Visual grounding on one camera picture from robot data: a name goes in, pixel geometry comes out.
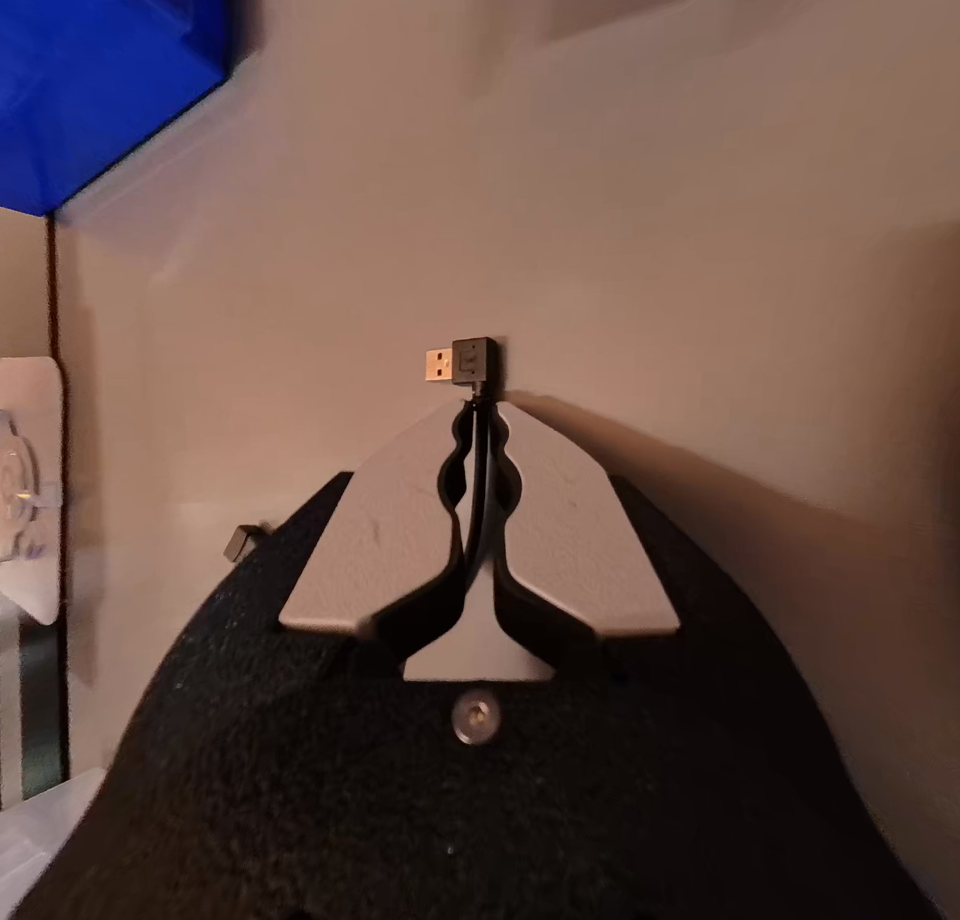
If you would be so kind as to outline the blue plastic bin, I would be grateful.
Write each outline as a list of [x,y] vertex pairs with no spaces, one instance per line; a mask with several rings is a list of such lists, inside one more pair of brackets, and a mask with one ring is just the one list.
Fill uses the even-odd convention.
[[51,214],[222,86],[257,0],[1,0],[1,206]]

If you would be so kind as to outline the white plastic container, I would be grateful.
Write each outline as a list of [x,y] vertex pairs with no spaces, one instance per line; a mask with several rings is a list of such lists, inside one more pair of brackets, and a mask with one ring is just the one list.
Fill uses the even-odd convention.
[[76,830],[106,776],[93,768],[1,813],[1,918],[42,877]]

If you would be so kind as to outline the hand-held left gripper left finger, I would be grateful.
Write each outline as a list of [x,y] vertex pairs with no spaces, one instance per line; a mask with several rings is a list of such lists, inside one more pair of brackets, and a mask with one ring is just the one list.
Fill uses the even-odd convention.
[[354,471],[279,614],[409,681],[465,681],[457,635],[482,534],[482,415],[453,400]]

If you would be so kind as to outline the small dark connector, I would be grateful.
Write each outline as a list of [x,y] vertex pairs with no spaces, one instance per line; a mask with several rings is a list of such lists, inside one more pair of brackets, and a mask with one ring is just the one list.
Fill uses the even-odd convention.
[[240,524],[231,534],[222,555],[232,565],[241,563],[273,534],[267,523]]

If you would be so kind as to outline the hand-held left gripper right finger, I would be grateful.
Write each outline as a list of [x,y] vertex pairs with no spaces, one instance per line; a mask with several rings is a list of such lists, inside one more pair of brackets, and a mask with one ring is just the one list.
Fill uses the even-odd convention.
[[681,618],[607,471],[508,401],[487,421],[497,638],[481,679],[599,678],[624,649],[675,637]]

